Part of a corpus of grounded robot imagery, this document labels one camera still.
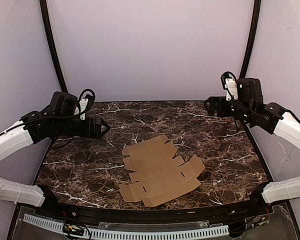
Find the brown cardboard box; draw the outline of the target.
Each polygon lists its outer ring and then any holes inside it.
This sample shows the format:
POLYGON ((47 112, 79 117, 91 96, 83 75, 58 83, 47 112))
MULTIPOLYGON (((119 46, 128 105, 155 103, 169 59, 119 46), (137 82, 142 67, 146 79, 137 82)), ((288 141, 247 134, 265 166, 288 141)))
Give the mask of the brown cardboard box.
POLYGON ((125 202, 143 202, 145 207, 159 206, 195 190, 201 184, 197 178, 206 168, 197 155, 184 161, 166 135, 127 146, 122 155, 131 183, 120 184, 120 194, 125 202))

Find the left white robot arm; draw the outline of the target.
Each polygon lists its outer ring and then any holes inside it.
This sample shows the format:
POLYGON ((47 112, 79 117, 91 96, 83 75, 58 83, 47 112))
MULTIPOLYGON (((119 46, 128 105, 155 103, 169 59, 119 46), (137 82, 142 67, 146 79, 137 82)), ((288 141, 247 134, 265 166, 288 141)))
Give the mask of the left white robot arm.
MULTIPOLYGON (((96 95, 91 89, 79 97, 56 91, 43 110, 32 111, 0 133, 0 162, 12 154, 44 139, 60 136, 100 139, 110 126, 102 118, 87 117, 96 95)), ((26 185, 0 177, 0 201, 34 207, 54 204, 58 200, 48 186, 26 185)))

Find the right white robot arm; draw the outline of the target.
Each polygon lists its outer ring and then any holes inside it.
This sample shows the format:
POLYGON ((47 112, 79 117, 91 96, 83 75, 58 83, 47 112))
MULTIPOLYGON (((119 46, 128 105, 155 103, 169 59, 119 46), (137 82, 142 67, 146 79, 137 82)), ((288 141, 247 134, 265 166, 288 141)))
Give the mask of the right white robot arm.
MULTIPOLYGON (((289 109, 264 103, 261 82, 257 78, 226 78, 222 87, 226 96, 211 96, 203 102, 209 116, 233 117, 249 127, 260 127, 300 150, 300 120, 289 109)), ((249 213, 259 214, 267 205, 300 198, 300 176, 277 182, 264 182, 250 194, 249 213)))

